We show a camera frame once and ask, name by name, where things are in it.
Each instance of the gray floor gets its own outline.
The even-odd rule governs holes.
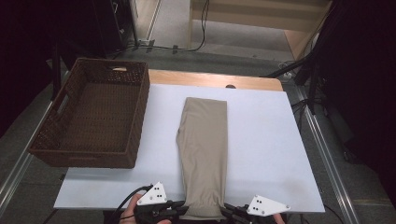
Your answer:
[[[177,39],[172,39],[172,36],[170,37],[171,40],[167,39],[169,37],[162,38],[159,35],[161,30],[158,28],[161,25],[156,24],[156,26],[157,29],[153,32],[156,45],[161,44],[160,40],[164,44],[169,44],[168,47],[179,45]],[[261,50],[257,51],[254,48],[256,44],[244,41],[246,40],[246,34],[249,34],[249,30],[246,30],[248,27],[231,27],[229,25],[222,27],[221,29],[227,29],[228,32],[233,33],[230,36],[222,35],[224,34],[223,30],[210,28],[215,26],[222,27],[222,24],[207,25],[206,45],[200,52],[178,52],[175,54],[172,50],[138,49],[128,50],[119,57],[124,60],[147,62],[149,68],[154,69],[250,77],[269,74],[275,71],[280,63],[290,60],[291,54],[288,51],[286,39],[281,37],[281,31],[279,30],[267,30],[265,31],[267,32],[266,35],[272,37],[255,40],[255,43],[260,43],[258,46],[261,46],[259,48]],[[191,39],[195,45],[200,40],[199,29],[194,28],[194,32],[196,35],[193,35]],[[234,41],[224,42],[223,40],[227,37]],[[300,99],[292,80],[282,77],[282,81],[290,103],[298,102]],[[50,103],[50,95],[51,87],[48,86],[15,120],[7,133],[0,138],[0,180],[2,184],[11,172],[19,155],[24,151],[35,126]],[[332,158],[344,180],[360,222],[396,223],[396,211],[379,184],[377,175],[363,164],[350,164],[344,160],[342,144],[337,139],[332,125],[321,112],[320,106],[317,111],[317,119],[321,130],[332,151]],[[323,203],[332,208],[339,216],[343,215],[322,158],[318,153],[317,143],[305,117],[303,117],[302,138]],[[62,185],[60,178],[65,172],[65,168],[49,167],[42,161],[33,158],[5,213],[0,217],[0,223],[42,223],[51,212]],[[304,218],[309,223],[341,223],[335,214],[329,210],[324,214],[305,214]],[[102,222],[102,211],[61,210],[52,218],[50,223]],[[289,223],[300,223],[299,215],[292,215]]]

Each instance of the floor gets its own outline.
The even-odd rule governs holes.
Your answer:
[[[166,27],[166,20],[177,11],[177,0],[163,0],[156,20],[152,39],[156,46],[180,48],[187,46],[184,35]],[[202,40],[200,21],[192,27],[191,46],[198,46]],[[293,60],[286,37],[281,30],[257,28],[225,23],[208,22],[205,30],[205,46],[198,52],[178,52],[163,49],[128,50],[119,57],[124,60],[148,62],[150,68],[221,73],[240,76],[262,76],[274,72],[282,63]],[[288,94],[290,103],[301,100],[299,89],[289,76],[279,77]],[[0,223],[41,223],[50,214],[57,193],[62,185],[66,168],[53,168],[36,158],[21,158],[30,162],[26,173],[20,179],[15,191],[6,191],[9,174],[25,150],[32,133],[50,104],[51,86],[44,89],[25,111],[15,120],[8,132],[0,138],[0,199],[5,194],[13,195],[9,202],[2,201]],[[302,115],[302,139],[317,180],[323,203],[324,214],[305,214],[305,223],[396,223],[396,211],[377,179],[376,173],[364,164],[351,164],[344,160],[343,146],[338,140],[331,123],[318,105],[316,120],[325,136],[332,160],[340,174],[358,222],[350,222],[340,206],[336,188],[318,150],[318,141],[312,132],[309,117]],[[102,211],[61,210],[49,223],[102,223]],[[293,214],[288,223],[300,223],[300,215]]]

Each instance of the beige pants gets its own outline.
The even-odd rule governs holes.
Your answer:
[[[186,219],[220,219],[227,174],[227,102],[187,98],[177,145],[181,158]]]

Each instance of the metal frame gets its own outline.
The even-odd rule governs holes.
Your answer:
[[[304,86],[296,88],[300,100],[306,99]],[[309,110],[305,110],[305,116],[308,120],[309,127],[314,135],[315,141],[318,145],[320,157],[323,159],[326,172],[332,183],[337,201],[340,205],[341,211],[344,215],[345,222],[348,224],[359,224],[359,218],[347,193],[347,188],[338,172],[338,169],[332,159],[332,153],[326,143],[326,139],[322,134],[316,115],[312,115]]]
[[[30,137],[29,142],[26,144],[26,147],[24,148],[23,152],[21,153],[20,157],[18,158],[17,162],[15,163],[11,172],[9,173],[6,181],[3,183],[3,185],[0,188],[0,217],[6,211],[6,208],[9,202],[11,201],[12,195],[17,189],[17,186],[20,184],[24,173],[26,172],[30,162],[32,161],[33,156],[27,152],[27,148],[29,148],[29,146],[32,144],[33,138],[36,132],[38,132],[39,127],[43,123],[44,118],[46,117],[48,111],[50,110],[51,105],[52,102],[50,102],[49,105],[47,106],[44,116],[41,118],[40,122],[35,128],[35,131]]]

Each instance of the black cable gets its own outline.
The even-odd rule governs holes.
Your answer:
[[[130,198],[132,198],[132,196],[134,196],[137,192],[139,192],[140,190],[145,190],[148,191],[149,189],[151,189],[152,186],[145,186],[145,187],[141,187],[139,189],[134,190],[134,192],[132,192],[131,194],[129,194],[124,201],[122,201],[122,203],[120,204],[120,206],[116,209],[116,211],[113,212],[113,214],[111,214],[111,217],[108,219],[107,224],[111,224],[111,222],[114,219],[114,216],[121,210],[121,208],[128,202],[128,200]]]
[[[131,215],[131,216],[128,216],[128,217],[121,217],[120,220],[127,219],[127,218],[130,218],[130,217],[134,217],[134,214]]]
[[[324,205],[324,207],[326,207],[327,209],[329,209],[330,211],[332,211],[337,217],[338,217],[338,219],[340,220],[340,222],[342,223],[342,224],[344,224],[344,221],[343,221],[343,219],[341,219],[341,217],[334,211],[334,210],[332,210],[328,205],[326,205],[326,204],[323,204]]]
[[[204,4],[204,8],[202,10],[202,14],[201,14],[201,26],[202,26],[202,31],[203,31],[203,38],[202,38],[202,42],[200,44],[200,46],[196,49],[175,49],[175,48],[168,48],[168,47],[162,47],[162,46],[131,46],[127,49],[121,50],[116,52],[117,55],[113,58],[113,60],[115,60],[121,53],[129,50],[129,49],[170,49],[170,50],[176,50],[176,51],[187,51],[187,52],[191,52],[191,51],[197,51],[199,49],[201,49],[202,47],[205,46],[205,30],[206,30],[206,21],[207,21],[207,12],[209,11],[209,0],[206,0],[205,4]]]
[[[314,103],[322,105],[322,102],[314,101]],[[291,110],[293,112],[293,115],[300,111],[300,116],[297,120],[297,128],[299,132],[301,133],[301,129],[303,127],[303,114],[305,112],[306,107],[308,106],[308,99],[303,99],[302,101],[295,103],[291,105]]]
[[[49,214],[46,220],[44,220],[43,224],[47,224],[50,221],[50,219],[55,215],[56,212],[58,212],[58,209],[52,210],[52,212]]]

